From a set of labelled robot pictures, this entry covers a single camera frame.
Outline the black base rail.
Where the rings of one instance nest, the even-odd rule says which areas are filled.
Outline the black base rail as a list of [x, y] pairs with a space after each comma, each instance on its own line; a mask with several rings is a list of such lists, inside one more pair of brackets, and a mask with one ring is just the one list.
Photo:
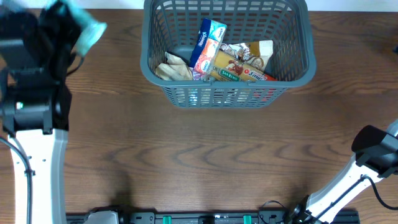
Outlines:
[[[84, 223], [89, 215], [67, 215], [67, 223]], [[244, 213], [153, 213], [136, 212], [130, 214], [130, 224], [199, 224], [199, 223], [283, 223], [288, 212], [284, 210], [262, 210]], [[355, 210], [340, 211], [331, 223], [335, 224], [360, 224], [359, 213]]]

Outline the grey plastic basket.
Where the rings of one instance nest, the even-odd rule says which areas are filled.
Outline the grey plastic basket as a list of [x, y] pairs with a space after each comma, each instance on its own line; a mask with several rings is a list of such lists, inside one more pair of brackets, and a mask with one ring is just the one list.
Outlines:
[[[155, 69], [166, 54], [189, 60], [204, 19], [226, 24], [224, 42], [273, 42], [266, 73], [272, 81], [166, 81]], [[141, 71], [180, 108], [263, 108], [285, 90], [307, 84], [316, 71], [305, 1], [148, 0], [144, 3]]]

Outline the beige snack bag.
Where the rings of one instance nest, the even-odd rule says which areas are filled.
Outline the beige snack bag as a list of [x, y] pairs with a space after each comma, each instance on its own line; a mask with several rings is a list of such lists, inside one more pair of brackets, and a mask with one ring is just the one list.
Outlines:
[[165, 81], [193, 80], [193, 73], [190, 67], [180, 57], [165, 53], [166, 63], [161, 63], [155, 74]]
[[221, 44], [220, 50], [236, 59], [242, 61], [249, 60], [247, 54], [248, 48], [245, 44]]

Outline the San Remo pasta packet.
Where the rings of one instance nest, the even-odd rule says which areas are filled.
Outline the San Remo pasta packet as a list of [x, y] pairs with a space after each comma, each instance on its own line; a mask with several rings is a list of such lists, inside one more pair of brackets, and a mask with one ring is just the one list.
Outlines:
[[215, 58], [210, 76], [224, 82], [276, 81], [275, 78], [222, 51], [219, 51]]

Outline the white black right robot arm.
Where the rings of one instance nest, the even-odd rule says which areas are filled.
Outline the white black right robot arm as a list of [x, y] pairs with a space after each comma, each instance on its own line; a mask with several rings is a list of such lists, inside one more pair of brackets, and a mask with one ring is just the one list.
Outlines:
[[356, 135], [349, 162], [319, 191], [305, 197], [289, 215], [291, 223], [332, 223], [338, 212], [371, 186], [380, 204], [376, 183], [397, 174], [397, 121], [383, 131], [371, 125]]

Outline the teal tissue pocket pack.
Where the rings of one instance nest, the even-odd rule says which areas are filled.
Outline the teal tissue pocket pack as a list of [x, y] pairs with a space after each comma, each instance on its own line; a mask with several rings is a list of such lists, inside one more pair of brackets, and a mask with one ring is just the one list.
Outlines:
[[97, 21], [86, 9], [81, 8], [71, 0], [49, 0], [45, 9], [50, 9], [56, 3], [62, 3], [63, 6], [58, 10], [57, 14], [61, 15], [66, 10], [72, 16], [72, 20], [81, 28], [81, 33], [75, 44], [75, 50], [78, 55], [85, 57], [92, 46], [99, 41], [104, 34], [107, 23]]

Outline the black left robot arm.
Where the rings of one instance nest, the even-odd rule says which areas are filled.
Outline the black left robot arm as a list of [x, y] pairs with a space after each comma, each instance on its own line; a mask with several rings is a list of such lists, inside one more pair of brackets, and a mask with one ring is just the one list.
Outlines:
[[68, 223], [64, 161], [75, 73], [107, 25], [72, 1], [39, 15], [1, 4], [1, 120], [11, 150], [16, 223]]

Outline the Kleenex tissue multipack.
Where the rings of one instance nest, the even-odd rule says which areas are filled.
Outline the Kleenex tissue multipack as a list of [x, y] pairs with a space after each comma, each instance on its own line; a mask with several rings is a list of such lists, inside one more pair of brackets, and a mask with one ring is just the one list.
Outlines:
[[193, 80], [203, 80], [210, 74], [227, 27], [226, 24], [207, 18], [202, 21], [197, 42], [190, 57], [189, 67], [192, 69]]

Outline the beige brown snack pouch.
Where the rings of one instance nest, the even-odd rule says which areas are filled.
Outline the beige brown snack pouch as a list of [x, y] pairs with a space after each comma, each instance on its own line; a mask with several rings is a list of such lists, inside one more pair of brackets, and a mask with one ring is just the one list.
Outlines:
[[243, 61], [250, 66], [265, 71], [269, 59], [273, 55], [274, 43], [272, 40], [242, 43]]

